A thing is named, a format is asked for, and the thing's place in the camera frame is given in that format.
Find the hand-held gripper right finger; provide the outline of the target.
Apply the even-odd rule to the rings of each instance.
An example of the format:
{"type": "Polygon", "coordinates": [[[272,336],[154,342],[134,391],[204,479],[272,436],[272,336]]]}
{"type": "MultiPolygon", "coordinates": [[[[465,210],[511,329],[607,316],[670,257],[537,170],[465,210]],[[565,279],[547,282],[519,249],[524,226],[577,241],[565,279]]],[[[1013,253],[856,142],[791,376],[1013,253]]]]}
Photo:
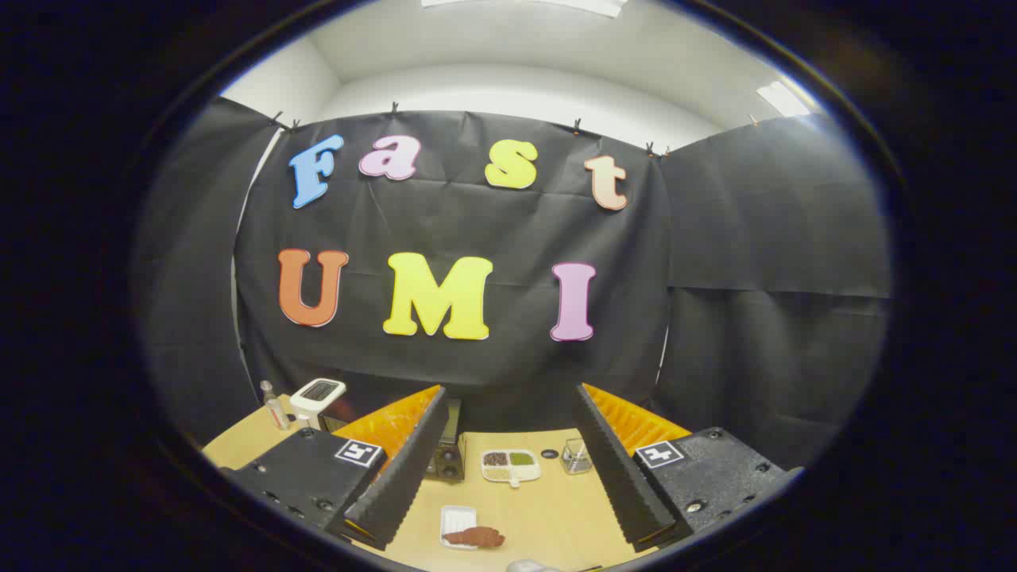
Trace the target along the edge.
{"type": "Polygon", "coordinates": [[[795,481],[732,432],[691,432],[602,388],[573,390],[575,427],[636,551],[705,535],[795,481]]]}

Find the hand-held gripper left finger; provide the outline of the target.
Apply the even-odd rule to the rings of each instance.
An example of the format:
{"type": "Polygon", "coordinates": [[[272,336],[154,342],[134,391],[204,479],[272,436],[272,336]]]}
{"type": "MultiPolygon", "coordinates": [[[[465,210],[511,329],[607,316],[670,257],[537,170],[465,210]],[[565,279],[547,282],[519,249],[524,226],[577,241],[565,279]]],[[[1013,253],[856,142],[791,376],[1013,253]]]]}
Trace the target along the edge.
{"type": "Polygon", "coordinates": [[[447,420],[447,389],[435,385],[338,431],[299,428],[226,475],[298,524],[384,550],[447,420]]]}

